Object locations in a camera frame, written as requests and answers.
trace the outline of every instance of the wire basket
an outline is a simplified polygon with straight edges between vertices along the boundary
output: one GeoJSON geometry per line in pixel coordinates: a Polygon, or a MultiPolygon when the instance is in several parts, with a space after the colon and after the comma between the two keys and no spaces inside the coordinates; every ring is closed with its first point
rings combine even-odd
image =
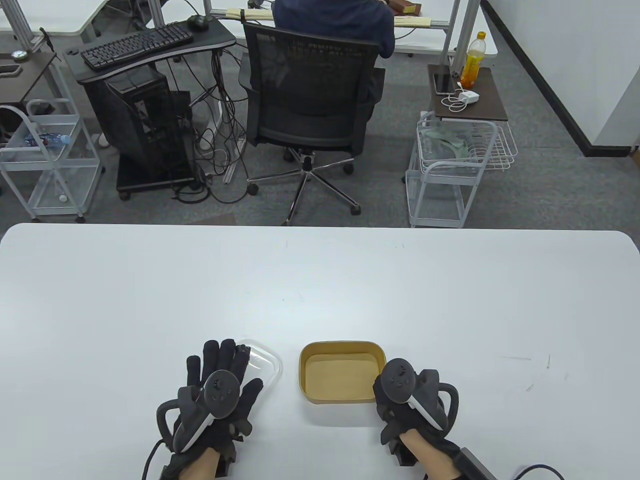
{"type": "Polygon", "coordinates": [[[518,154],[518,146],[513,139],[513,133],[508,122],[496,122],[498,137],[491,151],[491,156],[485,170],[507,170],[518,154]]]}
{"type": "Polygon", "coordinates": [[[420,169],[424,173],[441,160],[483,163],[496,136],[496,125],[492,122],[423,118],[417,126],[420,169]]]}
{"type": "Polygon", "coordinates": [[[429,112],[418,122],[417,139],[420,168],[423,173],[431,164],[440,160],[482,163],[487,154],[489,156],[486,168],[506,170],[513,164],[518,153],[513,133],[506,122],[497,124],[482,120],[440,120],[429,112]],[[494,135],[495,142],[489,151],[494,135]],[[452,142],[439,140],[438,137],[454,139],[453,143],[459,141],[463,146],[452,148],[452,142]]]}

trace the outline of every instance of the chrome chair base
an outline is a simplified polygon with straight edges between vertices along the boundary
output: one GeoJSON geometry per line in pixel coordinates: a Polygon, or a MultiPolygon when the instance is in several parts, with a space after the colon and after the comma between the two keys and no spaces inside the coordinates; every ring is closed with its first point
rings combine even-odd
{"type": "Polygon", "coordinates": [[[345,200],[351,206],[351,215],[360,215],[360,213],[362,212],[360,204],[353,200],[345,192],[329,183],[318,173],[323,170],[328,170],[329,168],[342,166],[344,173],[346,173],[347,175],[351,175],[353,173],[353,158],[347,158],[346,160],[340,160],[328,165],[314,167],[313,163],[316,155],[313,152],[299,152],[297,150],[294,150],[293,148],[287,148],[284,157],[287,161],[299,162],[300,168],[287,170],[286,172],[282,173],[276,173],[275,175],[263,175],[261,177],[247,179],[246,187],[246,191],[249,195],[256,195],[258,193],[257,184],[259,182],[282,179],[285,177],[293,177],[295,175],[299,175],[301,177],[300,183],[298,184],[298,190],[296,191],[296,196],[293,198],[293,203],[291,204],[291,208],[289,209],[289,215],[287,216],[287,219],[282,223],[283,227],[288,227],[289,225],[291,225],[291,219],[293,218],[296,212],[296,208],[298,207],[298,202],[300,200],[302,191],[305,188],[307,182],[311,179],[317,180],[320,185],[323,185],[324,187],[328,188],[330,191],[338,195],[341,199],[345,200]]]}

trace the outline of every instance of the charger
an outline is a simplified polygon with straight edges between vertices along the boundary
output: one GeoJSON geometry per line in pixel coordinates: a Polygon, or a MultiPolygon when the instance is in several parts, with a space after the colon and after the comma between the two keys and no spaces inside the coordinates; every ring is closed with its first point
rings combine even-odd
{"type": "Polygon", "coordinates": [[[458,95],[458,100],[464,102],[465,105],[471,105],[472,103],[476,103],[480,95],[476,92],[472,92],[471,90],[463,90],[458,95]]]}
{"type": "Polygon", "coordinates": [[[440,102],[453,113],[463,111],[467,105],[476,103],[480,99],[480,94],[465,90],[462,84],[458,82],[458,88],[455,92],[450,93],[448,97],[444,97],[440,102]]]}

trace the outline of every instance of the office chair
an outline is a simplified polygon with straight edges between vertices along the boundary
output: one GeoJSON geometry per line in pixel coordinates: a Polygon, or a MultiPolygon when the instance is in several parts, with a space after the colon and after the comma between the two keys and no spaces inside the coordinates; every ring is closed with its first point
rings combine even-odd
{"type": "Polygon", "coordinates": [[[302,35],[245,23],[248,52],[243,54],[239,82],[248,96],[246,139],[251,145],[285,147],[284,159],[300,167],[247,179],[247,193],[258,182],[301,177],[282,225],[290,225],[305,184],[315,179],[351,205],[360,204],[320,175],[342,166],[353,173],[353,157],[362,153],[367,121],[382,98],[385,71],[374,68],[378,45],[372,42],[302,35]],[[314,166],[314,150],[347,152],[351,157],[314,166]]]}

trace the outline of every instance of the water bottle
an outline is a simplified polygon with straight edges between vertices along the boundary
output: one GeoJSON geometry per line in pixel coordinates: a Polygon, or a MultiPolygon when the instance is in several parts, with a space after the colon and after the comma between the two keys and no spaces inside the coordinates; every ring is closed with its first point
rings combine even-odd
{"type": "MultiPolygon", "coordinates": [[[[71,137],[69,135],[63,135],[62,133],[42,133],[40,134],[40,139],[47,148],[63,148],[65,145],[71,143],[71,137]]],[[[24,138],[24,143],[28,147],[38,146],[36,140],[31,134],[28,134],[24,138]]]]}
{"type": "Polygon", "coordinates": [[[467,64],[465,65],[462,77],[460,78],[462,87],[467,90],[475,85],[478,73],[480,73],[480,62],[482,62],[484,53],[486,52],[485,38],[486,33],[479,31],[478,38],[469,45],[469,50],[467,51],[467,64]]]}

